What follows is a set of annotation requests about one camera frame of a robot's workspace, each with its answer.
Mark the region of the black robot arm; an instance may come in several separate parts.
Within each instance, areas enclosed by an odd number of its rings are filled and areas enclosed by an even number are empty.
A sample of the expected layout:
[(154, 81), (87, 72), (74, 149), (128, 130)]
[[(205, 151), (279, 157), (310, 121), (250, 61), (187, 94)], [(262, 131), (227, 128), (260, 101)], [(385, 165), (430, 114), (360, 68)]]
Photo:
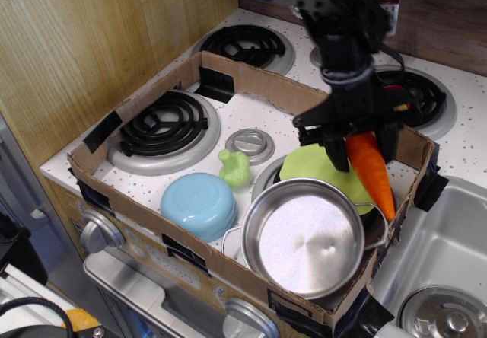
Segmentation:
[(406, 89), (379, 84), (373, 55), (387, 52), (389, 15), (378, 0), (264, 0), (287, 5), (301, 20), (320, 55), (320, 75), (329, 85), (324, 102), (297, 115), (302, 145), (326, 149), (334, 167), (349, 170), (345, 141), (365, 132), (376, 136), (385, 162), (395, 158), (403, 121), (419, 112)]

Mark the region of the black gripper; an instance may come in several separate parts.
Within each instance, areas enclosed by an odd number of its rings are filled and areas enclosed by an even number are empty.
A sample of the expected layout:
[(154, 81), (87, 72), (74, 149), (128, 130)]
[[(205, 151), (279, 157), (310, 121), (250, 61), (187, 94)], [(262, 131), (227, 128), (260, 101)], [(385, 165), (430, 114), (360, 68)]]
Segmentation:
[[(420, 115), (415, 94), (385, 90), (376, 77), (374, 73), (354, 88), (332, 88), (327, 99), (293, 119), (299, 142), (323, 145), (338, 171), (349, 172), (343, 138), (373, 131), (384, 162), (389, 163), (396, 156), (403, 121)], [(410, 104), (410, 110), (395, 112), (393, 108), (400, 104)]]

